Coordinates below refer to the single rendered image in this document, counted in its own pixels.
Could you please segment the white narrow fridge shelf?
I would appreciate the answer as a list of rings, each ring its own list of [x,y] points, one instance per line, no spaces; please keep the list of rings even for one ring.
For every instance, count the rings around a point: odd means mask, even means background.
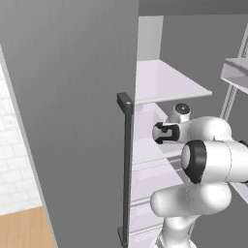
[[[133,142],[133,164],[178,156],[182,143],[156,143],[153,138],[135,139]]]

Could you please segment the white wide fridge shelf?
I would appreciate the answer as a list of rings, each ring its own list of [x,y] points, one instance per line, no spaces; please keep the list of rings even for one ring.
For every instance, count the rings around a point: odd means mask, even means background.
[[[198,98],[211,94],[210,90],[162,60],[137,62],[136,105]]]

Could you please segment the white fridge drawer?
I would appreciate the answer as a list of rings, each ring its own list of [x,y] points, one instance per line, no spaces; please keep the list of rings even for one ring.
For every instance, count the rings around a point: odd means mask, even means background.
[[[150,248],[163,226],[150,207],[150,197],[158,190],[184,184],[187,176],[180,162],[167,160],[139,164],[133,171],[128,248]]]

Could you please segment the grey fridge door with bins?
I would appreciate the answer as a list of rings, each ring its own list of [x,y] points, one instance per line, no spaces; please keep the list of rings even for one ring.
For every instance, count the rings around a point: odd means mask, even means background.
[[[240,31],[231,30],[226,33],[223,46],[224,62],[227,58],[248,58],[248,23]],[[220,116],[230,122],[232,135],[236,140],[248,143],[248,94],[223,82],[227,85],[227,93]]]

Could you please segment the white fridge door bin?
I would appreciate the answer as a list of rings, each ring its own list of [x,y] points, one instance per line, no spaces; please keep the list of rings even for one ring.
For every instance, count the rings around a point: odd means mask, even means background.
[[[248,94],[248,58],[227,58],[221,79]]]

